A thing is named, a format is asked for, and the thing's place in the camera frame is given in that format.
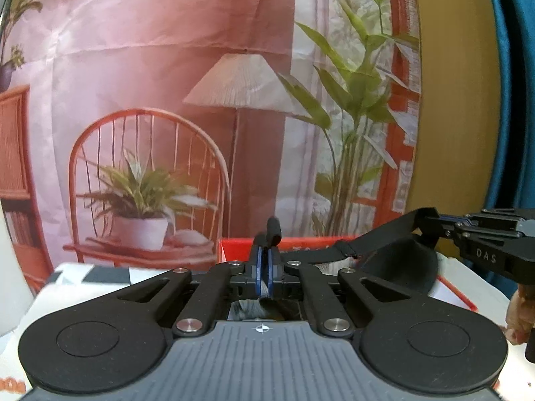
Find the person's right hand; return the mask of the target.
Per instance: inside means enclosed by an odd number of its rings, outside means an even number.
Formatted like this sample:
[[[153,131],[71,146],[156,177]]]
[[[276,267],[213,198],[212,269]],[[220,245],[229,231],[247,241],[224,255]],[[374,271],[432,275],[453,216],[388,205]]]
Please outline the person's right hand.
[[[534,328],[534,286],[519,285],[506,313],[505,336],[513,345],[527,343]]]

